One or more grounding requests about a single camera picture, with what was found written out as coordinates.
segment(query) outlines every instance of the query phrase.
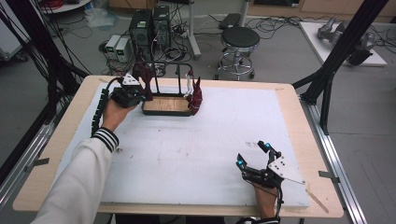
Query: concrete floor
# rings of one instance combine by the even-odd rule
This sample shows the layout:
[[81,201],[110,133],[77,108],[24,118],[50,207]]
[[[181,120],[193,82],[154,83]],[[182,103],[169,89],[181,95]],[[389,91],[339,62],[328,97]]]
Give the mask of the concrete floor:
[[[82,10],[64,13],[62,23],[78,21],[84,16]],[[210,17],[196,19],[196,27],[206,22],[201,32],[218,33],[216,23]],[[98,46],[112,34],[122,34],[129,27],[128,15],[116,19],[114,27],[88,28],[87,22],[72,24],[72,33],[64,39],[81,62],[93,74],[106,70],[106,60]],[[378,24],[378,30],[391,28],[396,36],[396,27]],[[197,76],[212,79],[216,72],[222,45],[219,36],[197,35],[202,52],[198,61],[189,61]],[[62,54],[64,49],[59,39],[54,39]],[[347,177],[361,205],[368,223],[395,223],[396,215],[396,55],[385,48],[375,51],[388,63],[384,67],[342,66],[333,81],[332,101],[329,116],[329,132],[337,153],[346,170]],[[256,76],[242,77],[241,81],[293,83],[316,72],[321,62],[312,50],[303,32],[292,26],[277,30],[274,37],[262,40],[251,54]],[[31,61],[11,61],[0,67],[0,164],[18,144],[33,120],[47,102],[47,84]],[[221,75],[222,80],[235,80],[234,76]],[[306,87],[296,90],[303,93]],[[16,212],[9,200],[0,211],[5,223],[29,223],[34,213]],[[107,214],[100,214],[95,223],[106,223]],[[183,217],[176,223],[183,223]],[[282,223],[298,223],[296,218],[283,218]],[[339,219],[308,218],[305,223],[350,223],[347,215]]]

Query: person's arm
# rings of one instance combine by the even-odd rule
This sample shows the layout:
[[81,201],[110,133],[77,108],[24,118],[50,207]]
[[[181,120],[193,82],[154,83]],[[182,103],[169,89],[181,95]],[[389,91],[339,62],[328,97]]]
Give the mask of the person's arm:
[[256,193],[257,206],[259,209],[261,220],[254,223],[262,224],[277,224],[278,217],[275,216],[275,202],[277,196],[277,189],[268,189],[253,185]]
[[102,127],[78,144],[70,163],[52,186],[34,224],[92,224],[99,207],[111,164],[111,152],[119,140],[113,133],[134,107],[107,103]]

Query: round stool seat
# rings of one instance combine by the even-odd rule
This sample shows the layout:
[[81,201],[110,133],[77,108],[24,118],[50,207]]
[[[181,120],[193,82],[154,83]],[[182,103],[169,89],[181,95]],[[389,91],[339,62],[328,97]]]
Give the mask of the round stool seat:
[[221,34],[223,44],[238,49],[250,49],[260,43],[260,36],[246,27],[231,27]]

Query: white mat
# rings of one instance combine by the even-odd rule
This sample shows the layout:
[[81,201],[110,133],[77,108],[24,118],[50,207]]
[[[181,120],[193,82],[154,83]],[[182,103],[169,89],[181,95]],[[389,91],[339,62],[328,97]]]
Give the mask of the white mat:
[[[322,62],[326,61],[327,57],[329,57],[333,47],[328,40],[318,39],[318,28],[322,27],[324,24],[326,24],[326,22],[300,22],[305,36],[308,38],[309,43]],[[334,23],[332,31],[337,28],[338,24],[339,23]],[[373,49],[370,50],[370,52],[373,53],[373,55],[360,64],[361,66],[385,66],[387,64]]]
[[[93,111],[102,84],[64,153],[57,176],[73,149],[90,137]],[[177,92],[163,87],[162,92]],[[145,116],[140,106],[116,130],[114,152],[102,202],[165,204],[256,204],[253,187],[236,167],[241,153],[253,168],[265,168],[262,140],[282,151],[298,169],[274,91],[203,88],[201,109],[193,117]],[[284,206],[309,206],[305,186],[282,184]]]

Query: wooden table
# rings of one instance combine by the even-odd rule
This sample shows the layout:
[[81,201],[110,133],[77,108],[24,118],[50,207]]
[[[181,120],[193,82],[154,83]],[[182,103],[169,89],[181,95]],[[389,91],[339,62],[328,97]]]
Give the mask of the wooden table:
[[[56,131],[49,140],[40,159],[49,158],[49,164],[33,169],[24,183],[13,207],[19,211],[38,211],[50,190],[60,159],[74,136],[86,108],[100,83],[112,77],[90,76],[82,83],[74,100],[68,107]],[[177,79],[160,78],[161,85],[177,85]],[[332,181],[318,175],[327,171],[320,156],[314,135],[309,127],[294,88],[289,84],[233,82],[202,80],[203,87],[273,90],[285,120],[290,142],[299,163],[300,172],[306,181],[306,193],[310,206],[306,208],[282,208],[282,217],[341,217],[344,212]],[[255,206],[178,205],[101,203],[98,212],[137,213],[162,215],[207,215],[207,216],[257,216]]]

